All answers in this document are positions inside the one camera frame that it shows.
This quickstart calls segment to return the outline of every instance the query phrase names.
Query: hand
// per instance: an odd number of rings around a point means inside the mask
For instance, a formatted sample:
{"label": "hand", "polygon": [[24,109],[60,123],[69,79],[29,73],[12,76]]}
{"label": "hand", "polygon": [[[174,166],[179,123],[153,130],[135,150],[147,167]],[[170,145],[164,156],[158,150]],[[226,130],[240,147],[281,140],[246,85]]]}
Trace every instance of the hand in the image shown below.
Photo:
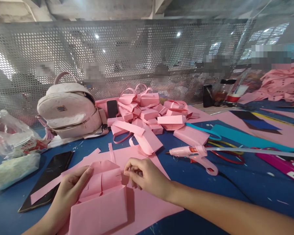
{"label": "hand", "polygon": [[132,187],[138,186],[165,201],[173,191],[172,182],[149,158],[130,158],[124,167],[124,175],[130,177]]}
{"label": "hand", "polygon": [[93,169],[88,166],[67,174],[61,180],[56,196],[44,217],[54,224],[57,233],[65,224],[71,213],[71,207],[77,202],[79,195],[91,176]]}

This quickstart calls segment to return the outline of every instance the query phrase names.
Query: hot glue gun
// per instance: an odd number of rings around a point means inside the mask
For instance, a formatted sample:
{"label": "hot glue gun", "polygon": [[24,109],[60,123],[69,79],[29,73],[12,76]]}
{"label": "hot glue gun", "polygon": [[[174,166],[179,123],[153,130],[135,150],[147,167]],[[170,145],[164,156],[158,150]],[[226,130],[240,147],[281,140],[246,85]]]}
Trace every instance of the hot glue gun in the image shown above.
{"label": "hot glue gun", "polygon": [[198,162],[206,168],[208,174],[216,176],[218,174],[218,168],[212,164],[207,158],[207,151],[204,146],[197,145],[195,147],[185,146],[171,149],[166,154],[170,154],[176,157],[188,157],[192,161]]}

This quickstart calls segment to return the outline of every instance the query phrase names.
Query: phone screen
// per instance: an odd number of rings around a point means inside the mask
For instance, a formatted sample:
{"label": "phone screen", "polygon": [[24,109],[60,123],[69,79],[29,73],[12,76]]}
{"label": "phone screen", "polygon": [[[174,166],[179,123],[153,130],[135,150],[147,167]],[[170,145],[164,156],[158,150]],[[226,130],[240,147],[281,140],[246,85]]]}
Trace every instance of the phone screen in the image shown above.
{"label": "phone screen", "polygon": [[32,191],[30,192],[30,194],[26,198],[26,200],[23,203],[22,207],[18,210],[18,213],[31,211],[31,210],[33,210],[35,208],[47,205],[47,204],[49,204],[49,203],[51,203],[53,201],[53,199],[54,199],[54,197],[55,197],[55,195],[57,193],[59,185],[57,185],[51,191],[46,193],[45,196],[40,198],[33,205],[31,204],[31,201],[30,201],[30,195],[32,195],[37,190],[41,189],[43,186],[48,184],[53,179],[60,176],[63,171],[66,171],[68,169],[68,167],[69,167],[69,164],[71,162],[73,154],[74,154],[74,152],[69,151],[69,152],[60,153],[60,154],[57,154],[57,155],[53,156],[53,158],[49,162],[47,168],[42,173],[42,175],[38,179],[37,183],[33,187]]}

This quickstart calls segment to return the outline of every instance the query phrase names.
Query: dark blue paper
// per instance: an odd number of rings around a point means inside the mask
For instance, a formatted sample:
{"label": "dark blue paper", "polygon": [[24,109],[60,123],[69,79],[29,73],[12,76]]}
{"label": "dark blue paper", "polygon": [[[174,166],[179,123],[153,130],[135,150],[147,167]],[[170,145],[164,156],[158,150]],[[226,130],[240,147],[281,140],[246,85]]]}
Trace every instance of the dark blue paper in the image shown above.
{"label": "dark blue paper", "polygon": [[258,129],[281,130],[280,128],[277,128],[264,120],[244,120],[244,122],[247,122]]}

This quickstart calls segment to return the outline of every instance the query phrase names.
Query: fingernail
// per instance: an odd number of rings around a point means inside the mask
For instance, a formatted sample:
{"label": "fingernail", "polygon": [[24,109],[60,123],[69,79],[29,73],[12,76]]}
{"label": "fingernail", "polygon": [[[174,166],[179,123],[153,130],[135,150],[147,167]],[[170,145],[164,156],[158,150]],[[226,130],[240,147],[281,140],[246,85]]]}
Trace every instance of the fingernail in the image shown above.
{"label": "fingernail", "polygon": [[92,171],[93,171],[94,169],[93,168],[88,168],[87,170],[86,170],[86,174],[90,174],[90,173],[92,173]]}

